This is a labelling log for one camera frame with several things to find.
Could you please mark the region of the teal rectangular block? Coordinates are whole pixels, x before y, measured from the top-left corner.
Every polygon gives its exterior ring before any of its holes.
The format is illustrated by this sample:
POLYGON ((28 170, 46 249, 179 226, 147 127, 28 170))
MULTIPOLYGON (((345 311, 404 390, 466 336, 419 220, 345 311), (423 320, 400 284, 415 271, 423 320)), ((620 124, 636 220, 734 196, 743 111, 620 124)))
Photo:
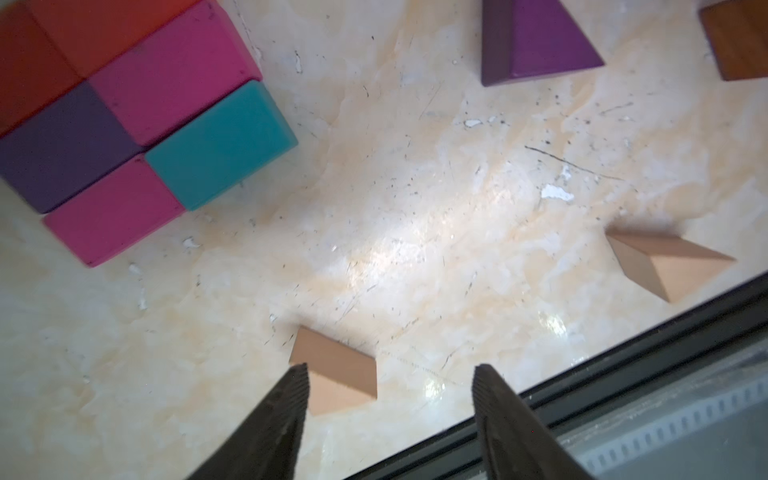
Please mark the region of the teal rectangular block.
POLYGON ((183 207, 196 210, 297 145, 264 84, 251 80, 145 158, 183 207))

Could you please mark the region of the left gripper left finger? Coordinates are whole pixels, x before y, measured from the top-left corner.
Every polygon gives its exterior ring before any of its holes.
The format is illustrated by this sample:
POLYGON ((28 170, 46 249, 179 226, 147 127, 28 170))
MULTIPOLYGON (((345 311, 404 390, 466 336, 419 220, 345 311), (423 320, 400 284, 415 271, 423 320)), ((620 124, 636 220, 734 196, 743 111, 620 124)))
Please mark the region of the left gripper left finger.
POLYGON ((188 478, 293 479, 309 396, 307 366, 290 367, 229 438, 188 478))

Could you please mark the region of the purple triangular wooden block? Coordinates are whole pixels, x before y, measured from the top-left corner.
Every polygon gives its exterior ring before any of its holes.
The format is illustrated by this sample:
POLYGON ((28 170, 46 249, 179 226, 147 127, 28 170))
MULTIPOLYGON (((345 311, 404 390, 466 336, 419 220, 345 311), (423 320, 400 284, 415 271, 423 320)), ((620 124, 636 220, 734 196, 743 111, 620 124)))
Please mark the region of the purple triangular wooden block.
POLYGON ((564 75, 604 65, 561 1, 482 2, 483 86, 564 75))

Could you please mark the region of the purple rectangular block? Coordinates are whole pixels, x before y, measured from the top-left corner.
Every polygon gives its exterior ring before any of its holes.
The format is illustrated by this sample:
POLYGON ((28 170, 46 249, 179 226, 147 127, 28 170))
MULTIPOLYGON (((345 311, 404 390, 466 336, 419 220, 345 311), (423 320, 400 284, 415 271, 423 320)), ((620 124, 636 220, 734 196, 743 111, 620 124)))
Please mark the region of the purple rectangular block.
POLYGON ((1 177, 46 214, 142 151, 85 81, 1 138, 1 177))

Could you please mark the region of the beige triangular wooden block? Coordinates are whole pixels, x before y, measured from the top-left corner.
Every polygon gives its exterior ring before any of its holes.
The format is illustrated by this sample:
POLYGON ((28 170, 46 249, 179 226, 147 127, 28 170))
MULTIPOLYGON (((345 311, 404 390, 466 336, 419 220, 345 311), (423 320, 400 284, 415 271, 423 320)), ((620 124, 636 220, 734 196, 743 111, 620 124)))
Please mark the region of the beige triangular wooden block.
POLYGON ((378 398, 374 357, 301 326, 289 359, 309 372, 309 412, 313 416, 359 407, 378 398))

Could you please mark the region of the bright red rectangular block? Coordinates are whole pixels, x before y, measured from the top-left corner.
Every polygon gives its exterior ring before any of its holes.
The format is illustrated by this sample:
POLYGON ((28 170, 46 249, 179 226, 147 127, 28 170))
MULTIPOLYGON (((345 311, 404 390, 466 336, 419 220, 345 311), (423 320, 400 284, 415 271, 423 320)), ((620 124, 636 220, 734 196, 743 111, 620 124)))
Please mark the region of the bright red rectangular block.
POLYGON ((26 1, 69 64, 88 77, 193 6, 193 0, 26 1))

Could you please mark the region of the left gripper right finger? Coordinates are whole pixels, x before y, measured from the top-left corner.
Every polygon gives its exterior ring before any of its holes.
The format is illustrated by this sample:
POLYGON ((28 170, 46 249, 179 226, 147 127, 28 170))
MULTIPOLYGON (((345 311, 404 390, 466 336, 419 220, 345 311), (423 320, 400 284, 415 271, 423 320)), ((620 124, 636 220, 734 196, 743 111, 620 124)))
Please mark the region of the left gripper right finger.
POLYGON ((591 477, 491 365, 475 367, 472 399, 489 479, 591 477))

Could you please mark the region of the magenta rectangular block front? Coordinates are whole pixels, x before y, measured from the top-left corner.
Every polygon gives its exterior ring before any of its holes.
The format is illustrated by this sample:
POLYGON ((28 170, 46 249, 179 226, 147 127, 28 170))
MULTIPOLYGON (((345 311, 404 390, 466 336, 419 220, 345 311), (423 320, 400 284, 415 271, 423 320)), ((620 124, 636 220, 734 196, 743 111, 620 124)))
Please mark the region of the magenta rectangular block front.
POLYGON ((140 154, 43 218, 48 230, 94 268, 185 212, 140 154))

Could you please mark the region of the dark red rectangular block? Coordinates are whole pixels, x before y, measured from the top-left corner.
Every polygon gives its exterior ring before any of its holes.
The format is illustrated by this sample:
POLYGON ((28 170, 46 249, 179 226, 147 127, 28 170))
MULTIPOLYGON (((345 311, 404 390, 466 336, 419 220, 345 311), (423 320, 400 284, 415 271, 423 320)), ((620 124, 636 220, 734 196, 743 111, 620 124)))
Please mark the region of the dark red rectangular block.
POLYGON ((22 2, 1 8, 2 134, 81 81, 22 2))

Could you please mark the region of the magenta rectangular block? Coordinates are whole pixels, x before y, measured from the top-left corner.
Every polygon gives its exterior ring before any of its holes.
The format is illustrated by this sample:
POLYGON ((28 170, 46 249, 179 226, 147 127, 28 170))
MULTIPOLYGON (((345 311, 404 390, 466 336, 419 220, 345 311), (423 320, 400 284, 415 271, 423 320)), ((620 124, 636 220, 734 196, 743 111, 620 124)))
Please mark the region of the magenta rectangular block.
POLYGON ((227 12, 200 1, 89 78, 134 142, 148 147, 263 75, 227 12))
POLYGON ((185 212, 140 154, 43 218, 48 230, 94 268, 185 212))

